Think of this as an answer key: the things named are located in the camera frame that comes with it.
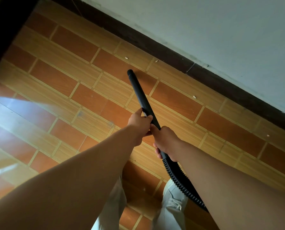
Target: forearm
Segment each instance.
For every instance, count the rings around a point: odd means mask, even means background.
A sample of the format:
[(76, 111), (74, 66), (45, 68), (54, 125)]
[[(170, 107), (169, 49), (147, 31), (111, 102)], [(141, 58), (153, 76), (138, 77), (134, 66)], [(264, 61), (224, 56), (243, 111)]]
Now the forearm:
[(0, 200), (0, 229), (91, 229), (134, 141), (126, 127), (19, 186)]
[(283, 194), (186, 142), (174, 150), (220, 229), (285, 229)]

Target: pants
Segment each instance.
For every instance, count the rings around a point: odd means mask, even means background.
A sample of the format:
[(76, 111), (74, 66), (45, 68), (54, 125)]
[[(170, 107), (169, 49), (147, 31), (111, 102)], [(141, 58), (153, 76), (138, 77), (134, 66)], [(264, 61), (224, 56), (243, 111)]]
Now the pants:
[[(118, 230), (119, 219), (126, 206), (126, 197), (119, 179), (112, 189), (102, 212), (95, 221), (91, 230)], [(159, 214), (152, 222), (153, 230), (185, 230), (185, 220), (183, 212), (173, 207), (162, 207)]]

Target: shoe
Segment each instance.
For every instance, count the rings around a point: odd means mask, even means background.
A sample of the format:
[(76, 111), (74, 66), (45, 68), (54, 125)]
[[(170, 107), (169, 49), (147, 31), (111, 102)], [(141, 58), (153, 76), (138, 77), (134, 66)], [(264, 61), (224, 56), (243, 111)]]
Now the shoe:
[(170, 179), (163, 190), (162, 207), (172, 207), (184, 212), (188, 198)]

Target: tiled floor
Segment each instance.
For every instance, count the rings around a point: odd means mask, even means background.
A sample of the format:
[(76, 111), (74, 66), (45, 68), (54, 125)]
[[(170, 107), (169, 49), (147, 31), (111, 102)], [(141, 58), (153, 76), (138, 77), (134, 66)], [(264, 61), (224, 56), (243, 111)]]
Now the tiled floor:
[[(42, 2), (0, 62), (0, 198), (124, 127), (133, 69), (161, 125), (285, 191), (285, 131), (63, 7)], [(169, 179), (149, 136), (123, 171), (120, 229), (147, 229)], [(188, 229), (217, 229), (192, 202)]]

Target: black vacuum hose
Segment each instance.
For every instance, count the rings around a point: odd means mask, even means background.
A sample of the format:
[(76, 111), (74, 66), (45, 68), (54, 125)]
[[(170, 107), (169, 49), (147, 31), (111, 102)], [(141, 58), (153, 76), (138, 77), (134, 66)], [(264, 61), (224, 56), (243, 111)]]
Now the black vacuum hose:
[[(135, 94), (137, 96), (137, 99), (142, 107), (142, 110), (144, 112), (145, 116), (152, 115), (153, 120), (152, 124), (154, 124), (159, 130), (160, 125), (156, 119), (156, 116), (154, 115), (154, 112), (149, 104), (149, 101), (147, 97), (145, 96), (139, 81), (137, 80), (137, 77), (132, 69), (129, 69), (127, 71), (127, 75), (129, 76), (129, 80), (134, 88)], [(177, 185), (177, 187), (188, 197), (190, 198), (195, 204), (197, 204), (199, 207), (201, 207), (203, 210), (207, 211), (206, 206), (204, 205), (202, 199), (198, 195), (196, 189), (188, 179), (188, 177), (183, 173), (181, 168), (179, 167), (177, 162), (173, 162), (170, 157), (164, 153), (163, 151), (160, 151), (160, 154), (163, 157), (163, 164), (171, 177), (172, 181)]]

